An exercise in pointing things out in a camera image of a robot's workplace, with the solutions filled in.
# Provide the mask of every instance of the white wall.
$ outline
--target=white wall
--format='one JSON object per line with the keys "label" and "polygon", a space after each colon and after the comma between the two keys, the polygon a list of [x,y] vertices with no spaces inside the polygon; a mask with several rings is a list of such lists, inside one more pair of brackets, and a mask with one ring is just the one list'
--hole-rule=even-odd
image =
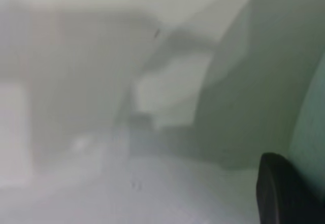
{"label": "white wall", "polygon": [[34,161],[4,223],[258,223],[257,160],[287,149],[320,0],[1,3]]}

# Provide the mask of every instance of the black plastic part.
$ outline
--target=black plastic part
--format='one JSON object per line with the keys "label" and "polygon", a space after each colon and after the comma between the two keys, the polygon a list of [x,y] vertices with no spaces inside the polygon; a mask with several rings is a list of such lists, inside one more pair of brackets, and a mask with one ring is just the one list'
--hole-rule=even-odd
{"label": "black plastic part", "polygon": [[281,155],[262,155],[256,197],[261,224],[325,224],[322,204]]}

